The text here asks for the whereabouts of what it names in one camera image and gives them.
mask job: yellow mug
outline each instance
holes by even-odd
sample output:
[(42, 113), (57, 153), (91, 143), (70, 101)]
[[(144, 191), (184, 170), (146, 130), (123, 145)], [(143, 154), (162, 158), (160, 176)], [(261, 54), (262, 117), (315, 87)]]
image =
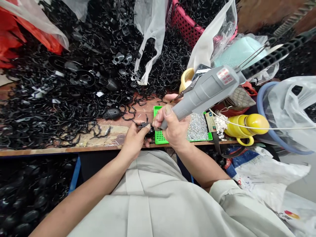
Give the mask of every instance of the yellow mug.
[[(224, 131), (227, 135), (231, 137), (236, 137), (239, 144), (243, 146), (251, 146), (254, 143), (253, 135), (265, 134), (268, 132), (267, 129), (258, 128), (269, 128), (269, 122), (265, 117), (260, 114), (250, 114), (250, 115), (238, 115), (228, 118), (229, 122), (251, 127), (244, 128), (233, 125), (231, 123), (227, 124), (227, 129)], [(248, 144), (243, 143), (240, 139), (248, 138)]]
[[(242, 115), (238, 115), (238, 116), (233, 116), (233, 117), (230, 117), (228, 118), (228, 121), (229, 122), (232, 122), (232, 123), (235, 123), (235, 124), (238, 124), (238, 119), (241, 117)], [(236, 125), (233, 125), (231, 123), (227, 124), (227, 129), (224, 131), (228, 136), (231, 136), (231, 137), (236, 137), (238, 143), (240, 145), (243, 145), (243, 146), (251, 146), (253, 145), (254, 143), (254, 139), (252, 136), (249, 136), (245, 133), (242, 132), (242, 130), (240, 129), (239, 126), (236, 126)], [(248, 138), (249, 139), (249, 142), (247, 144), (243, 143), (241, 141), (241, 139), (243, 138)]]

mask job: white cable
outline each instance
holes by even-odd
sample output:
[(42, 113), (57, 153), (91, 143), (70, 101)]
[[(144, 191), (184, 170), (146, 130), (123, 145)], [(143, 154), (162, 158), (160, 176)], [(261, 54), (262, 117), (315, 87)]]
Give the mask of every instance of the white cable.
[(232, 122), (229, 122), (221, 117), (219, 117), (216, 113), (214, 113), (211, 109), (209, 109), (213, 115), (215, 115), (216, 117), (218, 117), (219, 119), (221, 120), (224, 120), (225, 122), (227, 123), (230, 123), (230, 124), (233, 124), (233, 125), (236, 125), (238, 127), (244, 127), (244, 128), (254, 128), (254, 129), (261, 129), (261, 130), (295, 130), (295, 129), (313, 129), (313, 128), (316, 128), (316, 127), (303, 127), (303, 128), (255, 128), (255, 127), (247, 127), (247, 126), (243, 126), (243, 125), (239, 125), (239, 124), (235, 124), (235, 123), (232, 123)]

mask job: green grid tray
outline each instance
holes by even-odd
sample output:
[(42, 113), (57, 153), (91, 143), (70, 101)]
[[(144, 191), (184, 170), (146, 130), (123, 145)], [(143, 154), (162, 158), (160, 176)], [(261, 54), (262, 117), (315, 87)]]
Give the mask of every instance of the green grid tray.
[[(154, 117), (158, 113), (158, 110), (160, 110), (163, 106), (154, 106)], [(211, 141), (213, 140), (212, 133), (208, 133), (208, 139), (207, 140), (195, 140), (190, 142), (201, 142), (201, 141)], [(169, 144), (169, 142), (165, 139), (164, 135), (162, 135), (162, 131), (155, 131), (155, 143), (157, 145), (160, 144)]]

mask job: pink plastic basket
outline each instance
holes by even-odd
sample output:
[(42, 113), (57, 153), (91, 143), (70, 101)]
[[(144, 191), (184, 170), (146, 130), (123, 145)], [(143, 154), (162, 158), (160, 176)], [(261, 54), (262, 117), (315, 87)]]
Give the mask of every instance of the pink plastic basket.
[[(171, 26), (178, 26), (182, 37), (192, 48), (204, 31), (201, 26), (196, 25), (195, 21), (185, 13), (184, 9), (179, 5), (179, 0), (172, 0)], [(230, 40), (234, 39), (236, 35), (237, 27)]]

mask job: light gray shirt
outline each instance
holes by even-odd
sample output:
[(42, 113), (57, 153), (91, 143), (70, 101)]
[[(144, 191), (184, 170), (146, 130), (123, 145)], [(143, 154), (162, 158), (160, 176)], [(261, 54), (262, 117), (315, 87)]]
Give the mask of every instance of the light gray shirt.
[(233, 180), (207, 193), (162, 151), (141, 151), (122, 180), (68, 235), (109, 237), (294, 236)]

